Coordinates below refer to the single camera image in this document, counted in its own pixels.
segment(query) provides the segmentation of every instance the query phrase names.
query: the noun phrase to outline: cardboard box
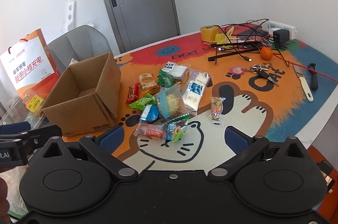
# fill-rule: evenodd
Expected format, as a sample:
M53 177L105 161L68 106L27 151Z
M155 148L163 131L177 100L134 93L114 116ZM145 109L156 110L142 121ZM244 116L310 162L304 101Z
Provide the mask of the cardboard box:
M112 53L68 67L48 95L43 112L64 136L116 125L121 71Z

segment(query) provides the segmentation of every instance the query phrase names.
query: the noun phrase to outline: keychain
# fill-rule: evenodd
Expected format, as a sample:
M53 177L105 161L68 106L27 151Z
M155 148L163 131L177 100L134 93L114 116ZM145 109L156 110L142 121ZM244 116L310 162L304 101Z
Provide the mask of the keychain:
M230 73L233 75L243 75L245 72L253 72L257 74L257 71L269 70L273 65L271 63L263 63L262 65L256 64L247 69L245 67L232 67Z

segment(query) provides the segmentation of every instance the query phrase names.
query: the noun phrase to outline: orange shopping bag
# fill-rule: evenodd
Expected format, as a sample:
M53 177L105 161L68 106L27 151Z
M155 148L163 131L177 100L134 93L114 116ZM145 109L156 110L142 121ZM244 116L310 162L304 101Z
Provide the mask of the orange shopping bag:
M9 47L0 60L19 95L32 89L46 99L60 78L41 29Z

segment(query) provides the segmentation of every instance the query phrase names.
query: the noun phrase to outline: pink keychain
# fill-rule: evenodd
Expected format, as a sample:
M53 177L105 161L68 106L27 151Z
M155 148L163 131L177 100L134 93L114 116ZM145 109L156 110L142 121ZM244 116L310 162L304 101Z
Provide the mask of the pink keychain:
M243 75L245 72L248 72L249 70L244 67L232 67L230 69L230 73L233 75Z

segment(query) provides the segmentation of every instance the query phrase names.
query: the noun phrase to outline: hand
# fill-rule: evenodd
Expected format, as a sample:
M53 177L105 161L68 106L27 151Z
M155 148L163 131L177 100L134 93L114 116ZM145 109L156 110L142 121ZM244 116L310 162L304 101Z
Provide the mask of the hand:
M9 168L0 168L0 173L3 173L5 171L8 171L12 169L13 167ZM10 209L10 204L7 201L7 192L8 187L6 184L6 181L0 178L0 218L6 223L10 224L11 219L10 216L7 214L8 210Z

